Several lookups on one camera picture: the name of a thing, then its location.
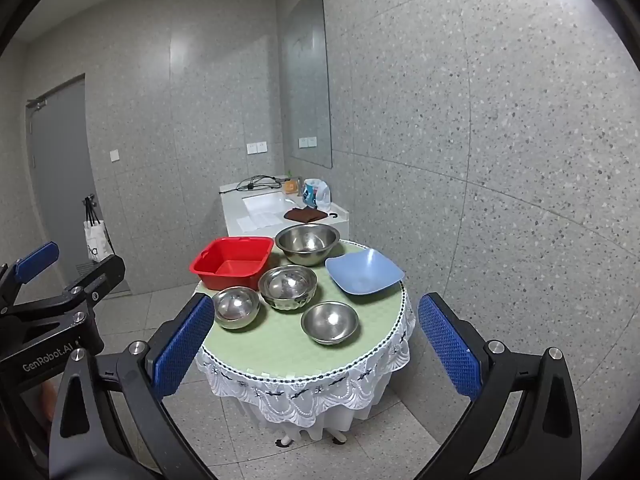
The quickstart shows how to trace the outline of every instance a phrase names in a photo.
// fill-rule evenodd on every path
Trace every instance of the blue plate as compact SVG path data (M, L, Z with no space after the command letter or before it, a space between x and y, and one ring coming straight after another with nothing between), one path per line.
M324 266L344 292L357 296L373 294L404 278L404 272L375 249L327 258Z

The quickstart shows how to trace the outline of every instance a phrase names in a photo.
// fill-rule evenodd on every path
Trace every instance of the green tablecloth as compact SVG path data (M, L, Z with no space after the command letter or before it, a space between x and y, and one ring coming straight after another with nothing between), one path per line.
M341 241L331 256L363 250ZM270 256L270 266L290 264L278 248ZM345 366L369 352L392 330L402 305L399 283L376 294L352 296L339 288L324 264L313 267L318 276L318 290L305 307L294 311L275 310L261 304L260 313L251 325L240 330L225 330L214 323L204 340L204 348L224 364L241 372L265 378L314 376ZM212 296L202 282L196 292ZM360 318L360 329L344 343L323 346L309 338L300 327L300 317L310 306L327 300L350 304Z

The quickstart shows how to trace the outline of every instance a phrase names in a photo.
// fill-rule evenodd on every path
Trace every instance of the blue textured pad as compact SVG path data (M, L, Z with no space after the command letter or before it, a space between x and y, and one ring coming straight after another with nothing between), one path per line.
M55 263L59 256L60 250L55 243L44 244L15 264L16 281L23 285L29 283L44 269Z
M204 296L154 363L153 390L158 399L173 395L213 325L214 309Z
M480 363L469 347L428 295L420 300L418 318L458 393L475 400L482 388Z

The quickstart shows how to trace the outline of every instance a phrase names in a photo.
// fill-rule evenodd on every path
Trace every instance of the large metal bowl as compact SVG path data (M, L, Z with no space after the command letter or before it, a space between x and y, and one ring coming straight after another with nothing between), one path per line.
M311 267L324 262L340 241L335 227L324 224L300 224L280 231L276 245L290 262Z
M306 305L316 293L315 272L299 265L267 270L258 281L264 302L278 310L293 310Z
M324 301L308 309L300 319L302 330L321 345L341 343L358 328L357 312L340 301Z
M214 294L211 299L216 323L222 328L244 328L255 319L260 310L258 293L246 286L230 286Z

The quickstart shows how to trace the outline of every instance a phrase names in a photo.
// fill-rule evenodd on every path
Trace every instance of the table leg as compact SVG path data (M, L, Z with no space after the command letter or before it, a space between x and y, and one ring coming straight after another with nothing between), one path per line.
M276 440L276 446L278 447L289 447L292 443L293 440L291 440L287 435Z
M332 430L331 428L326 428L326 430L329 432L329 434L334 436L334 439L332 441L334 444L338 444L339 446L341 446L342 444L347 442L347 436L340 431Z

